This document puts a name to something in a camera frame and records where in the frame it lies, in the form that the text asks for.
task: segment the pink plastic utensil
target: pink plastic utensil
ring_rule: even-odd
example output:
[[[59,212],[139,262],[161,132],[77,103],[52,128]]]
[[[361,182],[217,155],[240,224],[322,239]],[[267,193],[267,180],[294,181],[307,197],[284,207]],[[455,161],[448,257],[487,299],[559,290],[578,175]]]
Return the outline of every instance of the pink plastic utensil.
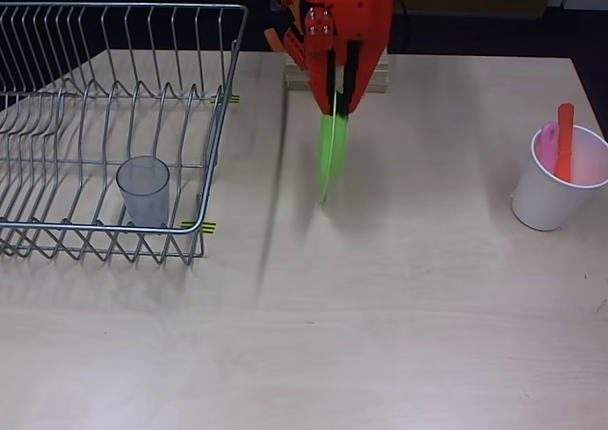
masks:
[[[541,131],[541,164],[548,172],[555,175],[558,163],[558,150],[560,142],[560,126],[556,122],[549,122]]]
[[[572,178],[572,135],[574,134],[574,105],[562,104],[558,108],[558,123],[560,124],[560,144],[558,147],[558,163],[555,177],[563,181]]]

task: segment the white paper cup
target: white paper cup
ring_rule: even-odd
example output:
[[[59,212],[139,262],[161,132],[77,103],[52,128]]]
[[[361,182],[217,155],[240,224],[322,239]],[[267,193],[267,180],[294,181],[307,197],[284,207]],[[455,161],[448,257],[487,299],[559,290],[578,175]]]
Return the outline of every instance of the white paper cup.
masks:
[[[511,208],[526,226],[553,231],[563,225],[593,193],[608,183],[608,143],[575,125],[572,138],[572,182],[563,181],[539,161],[541,130],[532,139],[532,159],[513,193]]]

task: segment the orange plastic utensil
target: orange plastic utensil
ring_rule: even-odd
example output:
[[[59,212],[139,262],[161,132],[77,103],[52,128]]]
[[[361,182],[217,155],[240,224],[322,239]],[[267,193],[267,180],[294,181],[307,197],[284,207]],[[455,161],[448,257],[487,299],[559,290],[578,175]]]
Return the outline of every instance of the orange plastic utensil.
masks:
[[[558,109],[560,140],[558,143],[558,164],[555,177],[563,181],[572,179],[572,133],[574,129],[574,105],[565,103]]]

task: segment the table surface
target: table surface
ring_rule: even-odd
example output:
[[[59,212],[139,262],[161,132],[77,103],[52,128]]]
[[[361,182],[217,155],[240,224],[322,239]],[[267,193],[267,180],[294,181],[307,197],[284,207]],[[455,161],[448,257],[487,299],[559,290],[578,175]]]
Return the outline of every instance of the table surface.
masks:
[[[606,195],[538,233],[509,207],[569,60],[390,57],[316,204],[318,111],[243,53],[207,257],[0,262],[0,427],[600,429]]]

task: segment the dish rack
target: dish rack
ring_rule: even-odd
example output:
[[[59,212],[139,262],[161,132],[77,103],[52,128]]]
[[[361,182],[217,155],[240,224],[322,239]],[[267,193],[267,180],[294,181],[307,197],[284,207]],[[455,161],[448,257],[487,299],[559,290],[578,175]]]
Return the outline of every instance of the dish rack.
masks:
[[[247,15],[237,5],[0,3],[0,253],[202,257]],[[170,169],[166,226],[136,227],[125,210],[116,171],[138,155]]]

